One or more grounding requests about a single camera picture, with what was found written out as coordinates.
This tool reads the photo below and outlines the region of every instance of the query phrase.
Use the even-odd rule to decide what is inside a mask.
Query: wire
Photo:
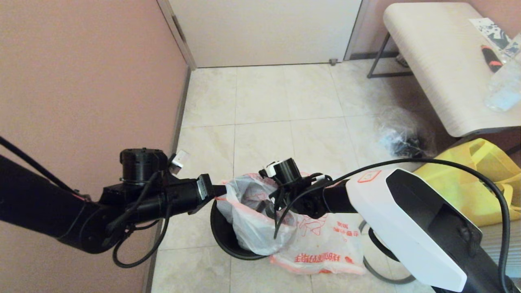
[[[316,177],[318,177],[318,176],[321,176],[321,175],[323,175],[323,174],[322,174],[322,173],[313,173],[313,174],[311,174],[311,175],[309,175],[309,176],[306,176],[306,177],[304,177],[304,178],[302,178],[302,179],[307,179],[307,178],[314,179],[314,178],[316,178]],[[329,175],[324,175],[324,176],[325,176],[326,179],[328,179],[328,180],[332,180],[332,179],[331,179],[331,176],[329,176]],[[282,184],[282,183],[281,183],[281,182],[280,182],[276,177],[274,177],[274,180],[275,180],[275,182],[279,185],[279,189],[280,189],[279,197],[275,199],[275,218],[274,218],[274,220],[275,220],[275,233],[274,233],[274,235],[273,235],[273,239],[276,239],[276,238],[277,238],[278,231],[279,231],[279,229],[280,229],[280,225],[282,224],[282,220],[284,219],[284,217],[285,217],[286,214],[287,214],[287,212],[284,211],[284,212],[282,213],[282,217],[280,218],[279,222],[277,222],[277,210],[278,210],[278,208],[279,208],[279,206],[280,206],[280,201],[282,201],[282,198],[284,197],[284,189],[283,189],[282,187],[284,187],[284,186],[286,186],[286,185],[290,185],[290,184],[292,184],[293,182],[289,182],[289,183],[286,183],[286,184]],[[295,190],[294,188],[292,188],[289,192],[295,193],[296,190]]]
[[[134,232],[134,230],[137,230],[138,228],[136,228],[135,226],[131,226],[131,228],[129,229],[129,231],[125,234],[125,236],[123,237],[123,239],[121,239],[117,244],[116,246],[114,247],[114,250],[112,251],[112,260],[114,261],[114,263],[118,266],[118,267],[122,267],[122,268],[132,268],[132,267],[135,267],[135,266],[138,266],[140,264],[142,264],[143,262],[145,262],[147,259],[149,259],[157,250],[157,248],[159,248],[159,245],[161,244],[161,242],[163,241],[163,238],[165,237],[166,235],[166,230],[168,228],[168,222],[170,221],[170,211],[171,211],[171,208],[172,208],[172,205],[169,204],[167,209],[166,209],[166,214],[165,214],[165,226],[163,227],[163,229],[161,230],[161,234],[159,235],[159,238],[157,239],[157,241],[154,243],[154,246],[152,247],[152,249],[144,256],[142,257],[140,260],[136,261],[136,262],[133,262],[133,263],[122,263],[121,261],[119,261],[118,259],[118,250],[119,250],[119,247],[121,247],[121,245],[123,244],[123,242],[125,240],[127,240],[130,235]]]
[[[73,194],[79,195],[79,193],[69,186],[67,184],[63,183],[60,179],[58,179],[56,176],[54,176],[49,170],[45,169],[42,165],[40,165],[37,161],[35,161],[33,158],[31,158],[28,154],[26,154],[21,149],[17,148],[14,144],[7,141],[5,138],[0,136],[0,145],[11,151],[13,154],[20,157],[20,159],[24,160],[27,164],[29,164],[31,167],[36,169],[40,174],[47,177],[50,181],[52,181],[54,184],[56,184],[58,187],[65,189]]]
[[[157,223],[159,223],[159,220],[155,220],[153,221],[152,223],[146,225],[146,226],[142,226],[142,227],[136,227],[135,230],[136,231],[139,231],[139,230],[147,230],[148,228],[152,228],[154,227]]]
[[[394,260],[394,261],[397,261],[399,262],[398,258],[396,257],[396,255],[394,255],[394,253],[392,253],[391,250],[389,250],[389,248],[385,247],[382,242],[380,242],[380,240],[378,240],[378,238],[376,237],[375,235],[375,232],[373,231],[373,228],[369,228],[369,238],[371,239],[371,241],[373,242],[374,245],[376,245],[376,247],[381,251],[383,252],[388,258]]]
[[[362,232],[362,230],[364,229],[365,225],[367,224],[367,222],[365,220],[363,220],[361,223],[360,223],[360,226],[358,227],[358,230],[360,230],[360,233]],[[382,275],[380,275],[380,273],[378,273],[370,264],[369,264],[369,261],[367,261],[367,259],[365,258],[364,256],[364,266],[367,268],[367,270],[373,274],[373,276],[375,276],[377,279],[379,280],[382,280],[386,283],[391,283],[391,284],[396,284],[396,285],[404,285],[404,284],[408,284],[410,282],[413,282],[414,280],[416,280],[416,278],[413,276],[413,275],[409,275],[403,279],[389,279],[389,278],[386,278]]]
[[[156,180],[157,176],[159,175],[159,171],[154,172],[148,182],[145,184],[145,187],[141,191],[141,194],[139,195],[138,199],[135,201],[134,205],[126,210],[121,216],[117,217],[114,221],[112,221],[110,224],[107,225],[107,233],[110,235],[112,232],[123,222],[125,222],[131,215],[134,213],[143,199],[148,194],[148,191],[150,190],[150,187],[152,186],[152,183]]]
[[[434,163],[434,164],[440,164],[440,165],[446,165],[446,166],[451,166],[451,167],[454,167],[454,168],[458,168],[460,170],[463,170],[465,172],[468,172],[468,173],[476,176],[479,180],[483,181],[483,183],[485,185],[487,185],[490,190],[492,190],[492,192],[494,193],[495,197],[499,201],[499,205],[501,207],[501,218],[502,218],[502,222],[503,222],[502,223],[502,235],[501,235],[501,249],[500,249],[499,261],[498,261],[498,277],[499,277],[499,282],[501,284],[501,287],[502,287],[503,291],[505,293],[509,293],[510,290],[508,289],[508,286],[507,286],[505,270],[506,270],[506,260],[508,258],[508,247],[510,245],[510,212],[508,211],[508,204],[507,204],[507,202],[505,200],[505,197],[503,196],[503,194],[501,193],[499,188],[494,184],[494,182],[492,180],[490,180],[489,178],[487,178],[485,175],[483,175],[480,172],[477,172],[476,170],[474,170],[472,168],[469,168],[469,167],[467,167],[465,165],[461,165],[461,164],[458,164],[458,163],[455,163],[455,162],[451,162],[451,161],[437,160],[435,158],[401,158],[401,159],[397,159],[397,160],[390,160],[390,161],[386,161],[386,162],[381,162],[381,163],[365,166],[365,167],[357,169],[357,170],[355,170],[353,172],[347,173],[347,174],[345,174],[345,175],[343,175],[343,176],[333,180],[328,185],[325,185],[325,186],[321,185],[321,186],[316,187],[316,188],[311,188],[311,189],[303,192],[302,194],[299,194],[299,196],[294,198],[288,204],[288,206],[286,207],[286,209],[282,213],[279,222],[275,223],[274,238],[277,237],[277,232],[279,230],[280,224],[281,224],[282,220],[284,219],[284,217],[286,217],[286,215],[289,212],[289,210],[291,209],[291,207],[293,207],[293,205],[295,205],[295,202],[297,200],[299,200],[300,198],[302,198],[306,194],[311,193],[311,192],[316,191],[316,190],[321,189],[321,188],[325,188],[325,187],[327,187],[329,185],[336,184],[336,183],[338,183],[338,182],[340,182],[340,181],[342,181],[342,180],[344,180],[344,179],[346,179],[348,177],[351,177],[351,176],[353,176],[353,175],[355,175],[357,173],[360,173],[362,171],[366,171],[366,170],[369,170],[369,169],[372,169],[372,168],[376,168],[376,167],[381,167],[381,166],[386,166],[386,165],[391,165],[391,164],[397,164],[397,163],[406,163],[406,162]]]

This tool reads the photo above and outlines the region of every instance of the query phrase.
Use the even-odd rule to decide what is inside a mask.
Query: baseboard
[[[378,52],[372,53],[353,53],[349,57],[349,60],[361,60],[361,59],[375,59]],[[383,52],[381,58],[395,58],[399,52]]]
[[[181,100],[179,101],[179,105],[177,107],[176,122],[174,123],[174,134],[173,134],[173,142],[172,142],[172,148],[171,148],[171,150],[173,152],[177,151],[177,145],[179,143],[179,135],[181,134],[181,125],[183,123],[184,106],[187,103],[188,85],[190,84],[191,74],[192,74],[192,70],[190,68],[188,68],[187,77],[184,81],[183,94],[181,95]],[[153,239],[151,246],[153,246],[154,243],[159,238],[162,227],[163,227],[163,219],[160,219],[159,223],[156,224],[156,231],[155,231],[154,239]],[[145,272],[145,280],[143,283],[143,293],[152,292],[152,281],[154,279],[156,258],[157,258],[157,251],[150,257],[148,269]]]
[[[177,107],[176,123],[174,124],[175,132],[173,134],[173,145],[172,145],[173,152],[177,151],[179,135],[181,134],[181,124],[183,123],[184,106],[187,103],[188,86],[190,85],[191,74],[192,74],[192,70],[190,68],[188,68],[187,77],[184,80],[183,95],[181,96],[181,100],[179,101],[179,106]]]

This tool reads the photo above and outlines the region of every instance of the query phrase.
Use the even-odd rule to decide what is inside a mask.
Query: table
[[[395,3],[383,15],[400,53],[453,137],[521,126],[521,103],[504,113],[483,103],[493,72],[481,52],[488,41],[470,18],[482,16],[468,3]]]

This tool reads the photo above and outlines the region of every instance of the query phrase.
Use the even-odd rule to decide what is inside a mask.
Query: pink wall
[[[0,133],[98,199],[124,148],[169,152],[187,65],[154,0],[2,1]],[[0,153],[15,159],[5,149]],[[147,263],[116,267],[0,223],[0,292],[140,292]],[[137,260],[151,233],[121,251]]]
[[[383,12],[387,6],[400,2],[468,2],[483,17],[489,17],[510,37],[521,32],[519,12],[521,0],[363,0],[367,1],[367,11],[359,15],[357,26],[360,26],[358,38],[354,40],[353,53],[377,52],[383,42],[387,30],[383,24]],[[394,43],[390,42],[387,51],[396,51]]]

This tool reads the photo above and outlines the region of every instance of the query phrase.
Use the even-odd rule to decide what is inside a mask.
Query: white door
[[[198,67],[344,59],[362,0],[169,0]]]

